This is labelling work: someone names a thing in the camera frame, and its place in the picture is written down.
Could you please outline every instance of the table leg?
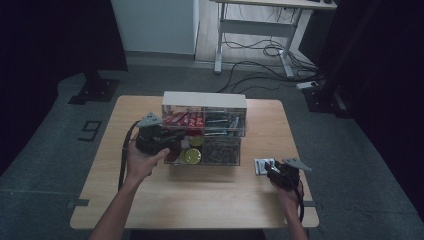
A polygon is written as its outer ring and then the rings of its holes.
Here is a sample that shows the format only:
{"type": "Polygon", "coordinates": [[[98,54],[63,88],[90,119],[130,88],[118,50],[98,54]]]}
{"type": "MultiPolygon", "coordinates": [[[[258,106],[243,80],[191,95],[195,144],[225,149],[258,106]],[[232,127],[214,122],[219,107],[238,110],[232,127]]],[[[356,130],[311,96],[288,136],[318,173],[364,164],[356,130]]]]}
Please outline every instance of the table leg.
{"type": "Polygon", "coordinates": [[[216,47],[215,53],[215,74],[221,73],[222,65],[222,22],[225,20],[225,3],[221,3],[221,17],[219,19],[219,28],[218,28],[218,46],[216,47]]]}
{"type": "Polygon", "coordinates": [[[290,29],[290,34],[289,34],[289,37],[287,38],[287,42],[286,42],[286,45],[284,46],[284,50],[279,51],[280,52],[280,59],[281,59],[281,62],[283,63],[283,67],[284,67],[284,70],[286,71],[286,76],[288,78],[294,78],[293,71],[292,71],[291,66],[290,66],[290,59],[287,58],[287,55],[290,51],[290,46],[293,42],[294,34],[296,33],[296,29],[297,29],[297,26],[299,24],[299,20],[300,20],[301,15],[302,15],[302,9],[299,8],[299,9],[297,9],[297,13],[296,13],[294,22],[292,23],[292,26],[291,26],[291,29],[290,29]]]}

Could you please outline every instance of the yellow round object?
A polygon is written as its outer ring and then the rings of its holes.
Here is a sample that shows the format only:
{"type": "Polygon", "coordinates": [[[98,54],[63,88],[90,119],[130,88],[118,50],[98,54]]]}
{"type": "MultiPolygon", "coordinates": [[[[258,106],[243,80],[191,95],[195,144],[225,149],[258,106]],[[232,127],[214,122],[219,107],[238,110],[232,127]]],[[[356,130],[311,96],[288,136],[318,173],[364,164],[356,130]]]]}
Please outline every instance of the yellow round object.
{"type": "Polygon", "coordinates": [[[200,137],[200,136],[192,137],[188,140],[188,143],[192,147],[200,147],[203,144],[203,137],[200,137]]]}
{"type": "Polygon", "coordinates": [[[187,152],[187,149],[183,149],[181,152],[180,152],[180,160],[181,161],[185,161],[185,153],[187,152]]]}
{"type": "Polygon", "coordinates": [[[188,164],[198,164],[201,158],[202,158],[202,154],[200,153],[199,150],[195,148],[190,148],[185,153],[185,161],[188,164]]]}

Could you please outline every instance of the white wall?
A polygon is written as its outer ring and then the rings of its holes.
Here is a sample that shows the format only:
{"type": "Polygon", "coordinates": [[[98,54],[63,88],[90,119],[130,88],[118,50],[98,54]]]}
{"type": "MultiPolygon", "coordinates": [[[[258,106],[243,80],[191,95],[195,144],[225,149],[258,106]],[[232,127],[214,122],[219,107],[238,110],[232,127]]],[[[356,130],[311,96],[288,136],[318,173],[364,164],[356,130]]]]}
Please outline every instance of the white wall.
{"type": "Polygon", "coordinates": [[[112,0],[125,51],[194,54],[199,0],[112,0]]]}

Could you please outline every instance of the white standing desk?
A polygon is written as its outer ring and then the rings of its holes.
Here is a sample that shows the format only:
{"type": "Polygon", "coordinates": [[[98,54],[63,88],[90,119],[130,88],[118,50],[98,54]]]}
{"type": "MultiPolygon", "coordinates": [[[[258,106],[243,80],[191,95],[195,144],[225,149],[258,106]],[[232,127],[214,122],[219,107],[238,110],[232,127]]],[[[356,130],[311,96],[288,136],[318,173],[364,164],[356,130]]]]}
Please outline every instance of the white standing desk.
{"type": "Polygon", "coordinates": [[[313,2],[308,0],[210,0],[212,2],[221,3],[221,15],[218,30],[218,46],[215,55],[215,69],[216,74],[221,73],[222,64],[222,35],[223,33],[235,34],[248,34],[260,36],[275,36],[287,38],[286,45],[283,50],[280,50],[280,59],[283,64],[287,77],[293,78],[293,71],[291,70],[287,55],[290,46],[293,42],[294,34],[296,33],[297,25],[303,9],[319,9],[319,10],[336,10],[337,5],[332,1],[330,4],[321,2],[313,2]],[[256,22],[246,20],[232,20],[226,19],[225,7],[226,4],[245,4],[257,6],[273,6],[273,7],[287,7],[296,8],[296,15],[294,20],[287,23],[270,23],[270,22],[256,22]]]}

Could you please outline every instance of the clear plastic box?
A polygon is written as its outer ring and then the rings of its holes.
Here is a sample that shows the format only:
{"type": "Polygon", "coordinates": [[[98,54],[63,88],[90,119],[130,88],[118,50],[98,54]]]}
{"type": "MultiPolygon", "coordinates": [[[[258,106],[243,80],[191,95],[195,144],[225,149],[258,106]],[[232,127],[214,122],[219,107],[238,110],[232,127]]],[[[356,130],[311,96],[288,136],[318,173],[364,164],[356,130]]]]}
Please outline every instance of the clear plastic box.
{"type": "Polygon", "coordinates": [[[165,163],[240,165],[246,112],[242,94],[165,92],[163,128],[183,130],[186,134],[184,140],[171,147],[165,163]]]}

